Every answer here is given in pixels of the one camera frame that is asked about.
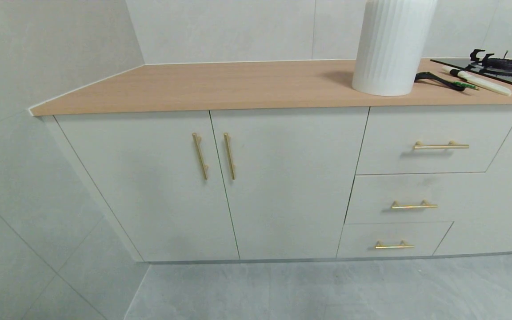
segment gold bar handle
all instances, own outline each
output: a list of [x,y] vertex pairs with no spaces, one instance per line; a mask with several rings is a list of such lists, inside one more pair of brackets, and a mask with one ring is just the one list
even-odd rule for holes
[[457,144],[454,140],[451,140],[449,144],[422,144],[421,141],[417,141],[412,148],[414,150],[442,150],[450,148],[469,148],[469,144]]
[[377,241],[374,245],[375,249],[411,249],[414,245],[407,244],[406,241],[400,241],[399,245],[383,245],[382,241]]
[[392,203],[391,209],[435,209],[437,204],[431,204],[426,200],[422,200],[420,205],[400,205],[398,201]]
[[226,143],[226,153],[228,154],[228,164],[230,166],[230,175],[232,176],[232,180],[236,179],[236,166],[232,161],[232,151],[230,150],[230,136],[228,133],[224,134],[224,141]]
[[196,133],[193,133],[193,140],[195,140],[195,146],[197,146],[197,154],[199,155],[201,170],[203,170],[203,178],[205,178],[205,180],[208,180],[209,177],[207,175],[207,170],[209,170],[209,166],[205,164],[205,159],[203,159],[203,152],[201,152],[201,136],[199,136]]

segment white vase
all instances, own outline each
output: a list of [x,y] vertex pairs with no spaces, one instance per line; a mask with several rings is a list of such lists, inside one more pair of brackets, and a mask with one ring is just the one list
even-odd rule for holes
[[412,91],[437,0],[368,0],[353,88],[378,96]]

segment backsplash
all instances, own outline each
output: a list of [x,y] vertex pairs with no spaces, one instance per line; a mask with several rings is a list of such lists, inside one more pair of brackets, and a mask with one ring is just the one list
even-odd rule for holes
[[[126,0],[147,64],[355,59],[366,0]],[[512,56],[512,0],[440,0],[424,57]]]

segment cabinet door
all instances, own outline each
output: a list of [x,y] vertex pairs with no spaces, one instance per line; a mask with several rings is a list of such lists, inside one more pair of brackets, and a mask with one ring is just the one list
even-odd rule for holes
[[57,120],[144,260],[238,259],[208,112]]
[[241,259],[335,257],[367,113],[211,112]]

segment gray floor tile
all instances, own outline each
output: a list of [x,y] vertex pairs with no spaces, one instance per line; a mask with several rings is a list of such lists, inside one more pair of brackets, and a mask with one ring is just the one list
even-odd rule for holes
[[126,320],[268,318],[268,264],[152,265]]
[[238,266],[154,265],[126,320],[512,320],[512,255]]

